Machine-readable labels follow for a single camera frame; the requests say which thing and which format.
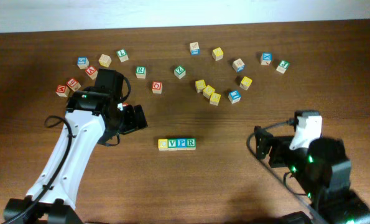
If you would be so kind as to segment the yellow C block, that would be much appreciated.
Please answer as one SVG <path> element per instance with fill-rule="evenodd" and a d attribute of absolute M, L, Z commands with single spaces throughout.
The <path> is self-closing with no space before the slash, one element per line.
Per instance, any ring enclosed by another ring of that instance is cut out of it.
<path fill-rule="evenodd" d="M 158 149 L 160 151 L 167 151 L 168 150 L 168 139 L 159 139 L 158 140 Z"/>

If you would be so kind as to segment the green V block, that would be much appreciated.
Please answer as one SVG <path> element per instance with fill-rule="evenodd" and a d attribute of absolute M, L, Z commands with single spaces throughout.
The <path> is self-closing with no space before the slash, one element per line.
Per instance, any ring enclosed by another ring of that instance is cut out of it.
<path fill-rule="evenodd" d="M 169 151 L 177 150 L 177 140 L 176 139 L 168 139 L 168 150 Z"/>

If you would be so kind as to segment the blue P block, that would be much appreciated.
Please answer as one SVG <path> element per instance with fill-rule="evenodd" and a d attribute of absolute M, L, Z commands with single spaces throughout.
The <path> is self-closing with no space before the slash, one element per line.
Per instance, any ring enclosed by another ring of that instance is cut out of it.
<path fill-rule="evenodd" d="M 187 149 L 187 139 L 177 139 L 176 145 L 177 145 L 177 150 L 186 150 Z"/>

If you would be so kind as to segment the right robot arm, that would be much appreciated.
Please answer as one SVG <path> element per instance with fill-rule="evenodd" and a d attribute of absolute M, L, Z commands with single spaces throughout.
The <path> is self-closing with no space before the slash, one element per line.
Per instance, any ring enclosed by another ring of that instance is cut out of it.
<path fill-rule="evenodd" d="M 326 138 L 321 134 L 322 116 L 316 110 L 298 110 L 294 117 L 282 125 L 294 127 L 293 136 L 274 136 L 268 128 L 255 126 L 246 145 L 255 139 L 250 153 L 264 164 L 268 172 L 274 168 L 289 169 L 276 179 L 287 186 L 293 177 L 302 193 L 292 195 L 310 212 L 295 212 L 283 216 L 279 223 L 370 223 L 370 208 L 351 190 L 352 163 L 340 139 Z"/>

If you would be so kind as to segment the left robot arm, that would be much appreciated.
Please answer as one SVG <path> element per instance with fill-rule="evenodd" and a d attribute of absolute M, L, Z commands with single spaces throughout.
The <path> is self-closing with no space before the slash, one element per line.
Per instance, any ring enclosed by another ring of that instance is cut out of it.
<path fill-rule="evenodd" d="M 98 70 L 95 84 L 69 97 L 64 117 L 51 115 L 45 127 L 63 124 L 54 150 L 25 198 L 10 199 L 4 209 L 6 223 L 81 223 L 76 196 L 81 178 L 96 145 L 111 146 L 112 138 L 147 127 L 141 105 L 125 102 L 123 86 L 129 80 L 115 70 Z"/>

